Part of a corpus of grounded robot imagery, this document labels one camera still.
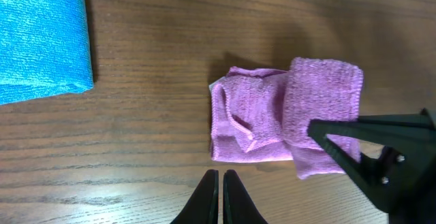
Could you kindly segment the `blue folded cloth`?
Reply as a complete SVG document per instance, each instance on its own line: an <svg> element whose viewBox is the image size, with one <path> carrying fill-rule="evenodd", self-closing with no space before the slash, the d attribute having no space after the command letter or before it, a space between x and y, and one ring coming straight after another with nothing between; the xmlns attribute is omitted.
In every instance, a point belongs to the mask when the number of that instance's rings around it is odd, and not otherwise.
<svg viewBox="0 0 436 224"><path fill-rule="evenodd" d="M1 103L93 88L85 0L1 0Z"/></svg>

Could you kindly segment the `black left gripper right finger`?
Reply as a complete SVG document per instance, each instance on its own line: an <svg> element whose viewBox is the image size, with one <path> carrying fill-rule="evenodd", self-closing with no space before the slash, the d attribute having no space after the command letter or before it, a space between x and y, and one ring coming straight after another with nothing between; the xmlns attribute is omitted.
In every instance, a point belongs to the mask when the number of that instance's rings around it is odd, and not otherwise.
<svg viewBox="0 0 436 224"><path fill-rule="evenodd" d="M228 170L223 177L223 223L268 224L235 170Z"/></svg>

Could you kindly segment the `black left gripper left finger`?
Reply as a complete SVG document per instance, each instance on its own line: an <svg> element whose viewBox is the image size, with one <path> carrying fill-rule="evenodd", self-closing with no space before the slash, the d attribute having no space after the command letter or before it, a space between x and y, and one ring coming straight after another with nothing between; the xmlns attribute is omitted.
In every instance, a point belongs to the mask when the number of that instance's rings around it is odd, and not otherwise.
<svg viewBox="0 0 436 224"><path fill-rule="evenodd" d="M184 208L170 224L217 224L219 172L207 170Z"/></svg>

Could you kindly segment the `purple cloth with white tag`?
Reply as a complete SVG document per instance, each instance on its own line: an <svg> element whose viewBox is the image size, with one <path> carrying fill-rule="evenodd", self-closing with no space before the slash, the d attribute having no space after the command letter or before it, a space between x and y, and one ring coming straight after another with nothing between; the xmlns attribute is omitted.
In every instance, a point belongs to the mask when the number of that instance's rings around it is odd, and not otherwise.
<svg viewBox="0 0 436 224"><path fill-rule="evenodd" d="M359 67L332 59L295 58L287 71L231 67L209 86L212 160L293 161L300 179L343 173L307 129L356 120L363 80Z"/></svg>

